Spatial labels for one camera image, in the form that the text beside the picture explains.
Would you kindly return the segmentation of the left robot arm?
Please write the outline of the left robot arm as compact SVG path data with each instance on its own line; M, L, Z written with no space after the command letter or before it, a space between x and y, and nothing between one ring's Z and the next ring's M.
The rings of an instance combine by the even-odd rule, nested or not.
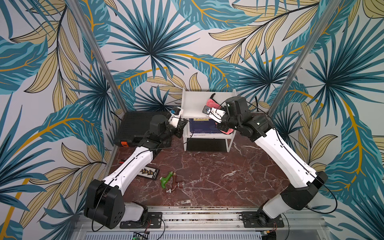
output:
M172 144L173 136L181 138L187 120L180 115L155 115L150 127L130 157L103 180L93 180L87 189L84 216L93 223L113 229L120 222L142 223L148 219L148 208L137 203L126 204L123 196L131 182L152 160Z

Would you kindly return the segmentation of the white two-tier bookshelf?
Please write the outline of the white two-tier bookshelf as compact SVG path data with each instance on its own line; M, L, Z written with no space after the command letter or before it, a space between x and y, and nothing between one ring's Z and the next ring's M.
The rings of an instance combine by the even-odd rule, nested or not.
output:
M183 89L181 107L182 118L188 123L184 128L184 150L188 152L229 152L236 132L229 135L216 129L216 122L203 114L203 108L210 99L223 103L237 95L232 92L191 92Z

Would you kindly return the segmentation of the pink cleaning cloth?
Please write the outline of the pink cleaning cloth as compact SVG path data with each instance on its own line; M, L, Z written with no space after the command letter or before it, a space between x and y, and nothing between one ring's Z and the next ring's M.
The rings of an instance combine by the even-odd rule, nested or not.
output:
M209 98L209 100L207 101L206 105L210 108L215 108L215 109L222 109L223 107L216 101L214 100L214 96L215 96L215 93L213 93L211 95L211 97ZM230 135L234 132L233 129L229 129L227 132L225 131L222 131L221 132L225 135Z

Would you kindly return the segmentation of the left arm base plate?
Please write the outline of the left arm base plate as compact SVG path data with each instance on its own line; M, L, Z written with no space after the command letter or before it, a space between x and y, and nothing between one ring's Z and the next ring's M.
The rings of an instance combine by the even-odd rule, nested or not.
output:
M121 221L120 229L160 229L163 225L162 212L148 212L143 219L138 221Z

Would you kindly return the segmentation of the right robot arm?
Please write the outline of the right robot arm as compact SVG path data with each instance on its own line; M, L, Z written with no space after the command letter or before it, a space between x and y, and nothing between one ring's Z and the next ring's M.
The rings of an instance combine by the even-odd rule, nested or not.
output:
M288 187L259 208L261 225L288 210L307 208L319 189L325 186L327 174L317 172L302 160L280 137L269 115L252 113L245 98L234 96L225 101L225 106L206 107L203 112L217 123L220 131L237 131L262 148L290 181Z

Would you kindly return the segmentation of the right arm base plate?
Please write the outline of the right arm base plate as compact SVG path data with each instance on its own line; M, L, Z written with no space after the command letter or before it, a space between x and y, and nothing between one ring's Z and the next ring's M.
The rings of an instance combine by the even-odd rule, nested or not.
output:
M277 229L285 226L281 215L270 219L259 212L241 212L239 219L243 222L245 228Z

